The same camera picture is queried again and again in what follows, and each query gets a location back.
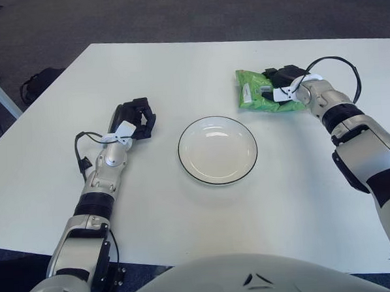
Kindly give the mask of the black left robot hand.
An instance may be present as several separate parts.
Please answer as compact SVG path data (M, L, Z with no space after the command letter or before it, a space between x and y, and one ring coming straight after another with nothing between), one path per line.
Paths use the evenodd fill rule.
M116 107L108 132L115 133L122 122L128 122L136 128L132 135L125 133L124 136L135 140L143 140L152 136L151 132L155 125L155 119L156 115L152 112L146 97L133 99L131 102L119 104Z

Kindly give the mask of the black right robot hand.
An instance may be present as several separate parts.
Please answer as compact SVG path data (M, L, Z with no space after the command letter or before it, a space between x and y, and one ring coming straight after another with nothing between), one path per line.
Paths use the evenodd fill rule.
M291 85L292 81L305 74L305 70L295 65L286 65L280 69L265 69L262 75L270 82L270 89L266 86L261 88L260 93L265 100L265 105L270 107L271 112L294 112L304 110L305 106L298 101L274 101L274 88L284 88Z

